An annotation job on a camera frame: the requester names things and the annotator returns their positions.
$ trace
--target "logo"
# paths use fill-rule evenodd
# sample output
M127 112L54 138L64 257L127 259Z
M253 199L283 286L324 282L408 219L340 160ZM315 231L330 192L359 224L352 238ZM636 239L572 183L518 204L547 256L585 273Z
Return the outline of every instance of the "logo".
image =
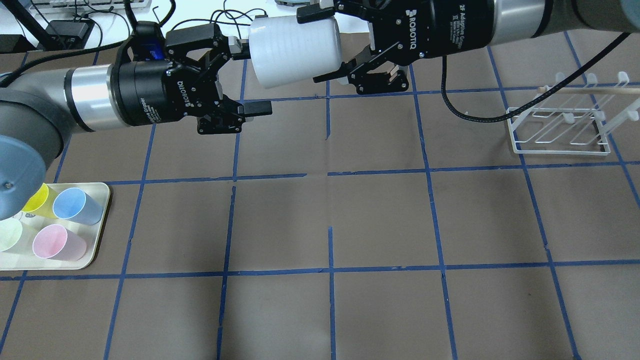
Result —
M418 34L416 32L417 26L415 23L416 15L418 15L418 10L407 10L406 15L409 16L409 39L411 41L411 50L416 50L418 48Z
M184 82L178 81L178 90L180 90L180 94L182 95L182 100L184 100L185 106L190 106L194 108L191 100L189 99L189 95L187 94L187 90L184 88Z

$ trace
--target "robotic arm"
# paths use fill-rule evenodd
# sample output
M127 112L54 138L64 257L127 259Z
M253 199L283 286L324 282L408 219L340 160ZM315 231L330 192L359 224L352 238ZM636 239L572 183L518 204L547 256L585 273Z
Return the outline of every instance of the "robotic arm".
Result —
M638 0L320 0L300 8L297 20L304 24L336 13L369 22L371 44L314 81L343 79L359 94L407 90L406 67L423 58L577 28L640 32ZM187 57L204 48L209 50L199 60ZM269 101L240 104L222 92L218 71L249 57L249 43L226 37L217 24L170 31L164 38L158 24L140 21L113 65L3 80L0 220L19 212L38 190L72 133L187 115L197 117L200 134L239 133L247 118L271 114ZM395 67L374 72L386 62Z

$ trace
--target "pink cup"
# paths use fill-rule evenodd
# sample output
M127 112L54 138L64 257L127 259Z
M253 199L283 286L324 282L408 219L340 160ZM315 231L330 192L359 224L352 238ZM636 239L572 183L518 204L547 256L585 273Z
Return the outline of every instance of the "pink cup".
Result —
M85 252L86 241L59 224L45 227L33 239L33 253L41 259L76 261Z

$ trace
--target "silver cylinder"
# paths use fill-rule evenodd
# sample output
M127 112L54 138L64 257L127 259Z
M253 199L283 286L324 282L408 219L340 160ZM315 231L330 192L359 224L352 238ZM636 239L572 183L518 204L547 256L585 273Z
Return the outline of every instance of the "silver cylinder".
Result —
M494 0L491 45L533 37L545 12L545 0Z
M111 66L80 67L71 79L71 96L83 122L94 131L129 127L111 91Z

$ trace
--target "keyboard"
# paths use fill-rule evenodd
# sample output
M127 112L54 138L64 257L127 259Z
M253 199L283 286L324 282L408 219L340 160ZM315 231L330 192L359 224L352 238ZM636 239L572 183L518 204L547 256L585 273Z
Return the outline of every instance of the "keyboard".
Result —
M33 0L33 4L42 13L74 13L76 5L79 13L93 11L87 3L96 10L109 10L112 6L114 10L124 9L122 0ZM150 3L151 0L131 0L131 8L144 8ZM32 14L37 13L32 5L29 5L29 10Z

